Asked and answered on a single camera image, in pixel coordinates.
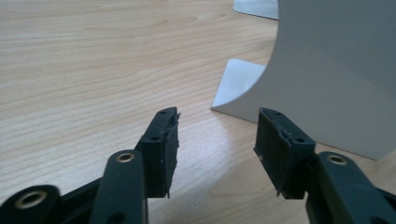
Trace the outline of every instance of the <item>gray curved object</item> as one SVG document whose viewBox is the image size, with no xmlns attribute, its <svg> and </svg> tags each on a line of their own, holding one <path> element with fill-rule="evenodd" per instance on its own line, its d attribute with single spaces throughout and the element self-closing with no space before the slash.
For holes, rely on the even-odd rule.
<svg viewBox="0 0 396 224">
<path fill-rule="evenodd" d="M 229 61 L 222 80 L 258 78 L 231 96 L 238 83 L 221 81 L 212 109 L 257 122 L 259 107 L 268 107 L 322 144 L 373 159 L 390 153 L 396 148 L 396 1 L 278 3 L 267 67 L 248 74 L 251 63 Z"/>
<path fill-rule="evenodd" d="M 277 0 L 234 0 L 233 10 L 273 20 L 279 19 Z"/>
</svg>

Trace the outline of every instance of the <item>tabletop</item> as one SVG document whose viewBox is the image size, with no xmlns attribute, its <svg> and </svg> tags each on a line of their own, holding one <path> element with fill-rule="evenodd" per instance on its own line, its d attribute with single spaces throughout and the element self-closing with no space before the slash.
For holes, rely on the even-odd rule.
<svg viewBox="0 0 396 224">
<path fill-rule="evenodd" d="M 252 150 L 257 125 L 210 110 L 227 61 L 265 64 L 277 21 L 232 0 L 0 3 L 0 203 L 33 185 L 62 194 L 134 148 L 158 110 L 177 106 L 180 147 L 170 199 L 150 223 L 308 223 Z M 353 159 L 396 193 L 396 153 Z"/>
</svg>

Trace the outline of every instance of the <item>wooden table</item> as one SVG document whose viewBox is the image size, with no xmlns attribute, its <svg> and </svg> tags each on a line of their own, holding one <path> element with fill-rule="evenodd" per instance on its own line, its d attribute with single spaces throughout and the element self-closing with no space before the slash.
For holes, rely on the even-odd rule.
<svg viewBox="0 0 396 224">
<path fill-rule="evenodd" d="M 227 60 L 267 63 L 276 40 L 277 21 L 232 5 L 2 1 L 0 203 L 33 185 L 65 194 L 93 181 L 175 105 L 171 199 L 149 200 L 150 223 L 308 223 L 304 201 L 276 197 L 252 150 L 256 125 L 209 109 Z M 396 193 L 396 153 L 381 161 L 342 153 Z"/>
</svg>

